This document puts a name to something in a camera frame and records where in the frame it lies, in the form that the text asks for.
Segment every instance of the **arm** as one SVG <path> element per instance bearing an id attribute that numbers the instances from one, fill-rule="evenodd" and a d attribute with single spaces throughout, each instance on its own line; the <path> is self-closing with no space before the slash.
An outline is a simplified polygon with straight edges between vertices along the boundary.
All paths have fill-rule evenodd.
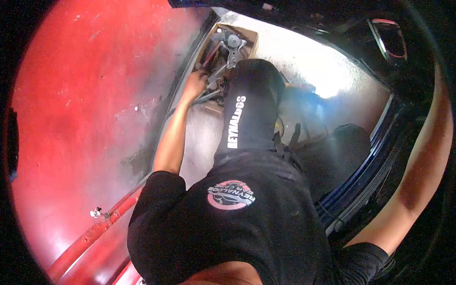
<path id="1" fill-rule="evenodd" d="M 204 90 L 206 80 L 207 76 L 204 75 L 203 70 L 189 75 L 176 111 L 158 144 L 154 160 L 154 172 L 167 171 L 179 174 L 184 156 L 187 113 L 193 100 Z"/>
<path id="2" fill-rule="evenodd" d="M 407 162 L 402 181 L 380 213 L 346 246 L 368 242 L 391 255 L 437 190 L 453 138 L 453 117 L 440 68 L 435 66 L 431 108 Z"/>

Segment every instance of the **leg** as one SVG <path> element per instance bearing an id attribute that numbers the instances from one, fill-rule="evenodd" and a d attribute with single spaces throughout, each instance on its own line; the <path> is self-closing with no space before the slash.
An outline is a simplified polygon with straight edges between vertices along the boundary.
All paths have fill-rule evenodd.
<path id="1" fill-rule="evenodd" d="M 274 150 L 277 105 L 285 88 L 280 73 L 266 60 L 247 59 L 229 77 L 223 133 L 214 160 L 236 150 Z"/>

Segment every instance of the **mechanic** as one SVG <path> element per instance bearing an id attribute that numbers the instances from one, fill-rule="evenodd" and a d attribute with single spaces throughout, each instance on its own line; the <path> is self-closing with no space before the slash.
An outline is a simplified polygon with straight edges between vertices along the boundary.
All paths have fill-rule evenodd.
<path id="1" fill-rule="evenodd" d="M 186 116 L 206 79 L 203 71 L 189 76 L 131 217 L 128 250 L 146 283 L 368 283 L 434 195 L 447 164 L 453 120 L 438 65 L 430 112 L 399 187 L 337 252 L 330 250 L 306 178 L 275 150 L 285 85 L 267 61 L 240 61 L 231 71 L 213 168 L 186 191 L 179 176 Z"/>

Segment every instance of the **logo patch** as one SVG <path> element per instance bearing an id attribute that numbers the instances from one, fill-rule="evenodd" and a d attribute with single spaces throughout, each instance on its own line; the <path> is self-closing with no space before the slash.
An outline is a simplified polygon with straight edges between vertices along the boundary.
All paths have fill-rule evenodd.
<path id="1" fill-rule="evenodd" d="M 207 201 L 220 210 L 238 210 L 255 202 L 255 196 L 244 182 L 229 180 L 209 187 Z"/>

